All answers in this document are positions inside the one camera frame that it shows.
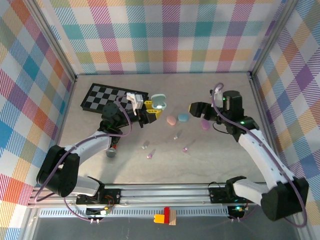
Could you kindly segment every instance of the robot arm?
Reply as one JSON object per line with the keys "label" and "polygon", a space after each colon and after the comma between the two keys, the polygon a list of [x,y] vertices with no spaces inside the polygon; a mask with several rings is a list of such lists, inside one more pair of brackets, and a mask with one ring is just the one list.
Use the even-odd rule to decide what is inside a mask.
{"label": "robot arm", "polygon": [[[139,122],[141,128],[144,124],[150,124],[157,120],[162,113],[162,110],[152,109],[153,102],[144,101],[141,95],[128,93],[127,98],[132,102],[134,109],[126,110],[126,114],[131,123]],[[108,134],[121,135],[120,128],[128,126],[129,123],[125,114],[113,102],[105,105],[101,118],[99,129],[89,138],[66,147],[54,145],[49,149],[36,177],[39,184],[43,184],[47,180],[61,157],[76,147],[63,160],[46,188],[61,197],[66,197],[69,194],[81,194],[92,196],[96,198],[97,202],[99,202],[99,198],[103,198],[104,185],[94,178],[78,176],[79,166],[98,152],[115,146],[120,140],[120,136],[110,137]]]}
{"label": "robot arm", "polygon": [[227,132],[236,142],[249,153],[265,179],[266,186],[254,183],[244,176],[238,176],[226,181],[225,190],[230,199],[242,197],[262,207],[265,215],[272,221],[290,216],[302,211],[300,202],[288,180],[283,176],[286,173],[297,188],[304,205],[307,201],[309,184],[305,178],[296,178],[295,175],[280,161],[276,153],[267,144],[256,122],[244,115],[242,97],[238,91],[225,91],[222,96],[223,104],[218,107],[219,112],[227,119],[247,128],[264,144],[282,169],[278,169],[261,142],[252,137],[243,129],[224,121],[219,117],[212,105],[205,102],[195,102],[189,107],[189,112],[195,117],[203,117],[217,124],[224,124]]}

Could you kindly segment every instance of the yellow object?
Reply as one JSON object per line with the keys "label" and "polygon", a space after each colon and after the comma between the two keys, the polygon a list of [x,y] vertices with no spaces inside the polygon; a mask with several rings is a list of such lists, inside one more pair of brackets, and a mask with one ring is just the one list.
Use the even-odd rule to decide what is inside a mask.
{"label": "yellow object", "polygon": [[164,224],[165,223],[165,215],[156,214],[154,215],[154,220],[156,224]]}
{"label": "yellow object", "polygon": [[153,109],[152,108],[152,101],[150,101],[150,100],[144,101],[144,105],[145,105],[147,110]]}
{"label": "yellow object", "polygon": [[149,114],[155,114],[155,118],[158,119],[162,113],[162,110],[148,109],[146,112]]}

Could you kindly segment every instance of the colorful checkered pattern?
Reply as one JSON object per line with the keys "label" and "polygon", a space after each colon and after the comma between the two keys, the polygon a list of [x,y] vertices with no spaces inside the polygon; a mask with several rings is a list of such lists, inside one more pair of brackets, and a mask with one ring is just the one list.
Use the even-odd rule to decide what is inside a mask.
{"label": "colorful checkered pattern", "polygon": [[254,55],[254,58],[253,58],[253,61],[251,62],[251,65],[249,67],[249,71],[252,71],[257,63],[257,60],[259,59],[260,55],[261,55],[261,52],[262,50],[267,46],[267,43],[268,43],[268,40],[269,40],[269,37],[270,37],[270,34],[273,32],[275,26],[276,26],[276,22],[277,20],[279,19],[280,15],[283,13],[284,11],[284,8],[285,8],[285,5],[286,3],[288,2],[288,0],[281,0],[281,3],[267,29],[267,31],[265,32],[265,35],[260,43],[260,46],[258,48],[258,50],[256,51],[255,55]]}
{"label": "colorful checkered pattern", "polygon": [[306,207],[319,238],[320,0],[298,2],[258,78],[280,158],[310,184]]}
{"label": "colorful checkered pattern", "polygon": [[23,0],[0,1],[0,240],[15,240],[72,81]]}
{"label": "colorful checkered pattern", "polygon": [[247,71],[274,25],[267,30],[264,23],[281,5],[281,0],[45,2],[49,7],[38,0],[79,74]]}

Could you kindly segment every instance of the black and white checkered board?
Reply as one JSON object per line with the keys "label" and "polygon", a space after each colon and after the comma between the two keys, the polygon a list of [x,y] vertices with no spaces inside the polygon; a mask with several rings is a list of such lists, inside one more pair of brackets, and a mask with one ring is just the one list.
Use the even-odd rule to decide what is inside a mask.
{"label": "black and white checkered board", "polygon": [[[102,109],[107,103],[115,102],[117,97],[123,96],[126,93],[141,94],[144,100],[148,100],[149,93],[144,91],[93,83],[80,106],[84,111],[102,114]],[[127,98],[123,97],[120,101],[124,109],[132,109],[132,104]]]}

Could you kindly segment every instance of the red block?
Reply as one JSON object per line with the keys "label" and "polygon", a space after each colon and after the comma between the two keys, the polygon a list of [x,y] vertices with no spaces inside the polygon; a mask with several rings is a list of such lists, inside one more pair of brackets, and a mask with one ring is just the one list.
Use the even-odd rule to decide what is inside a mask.
{"label": "red block", "polygon": [[170,208],[166,206],[164,208],[164,224],[169,224],[170,222]]}

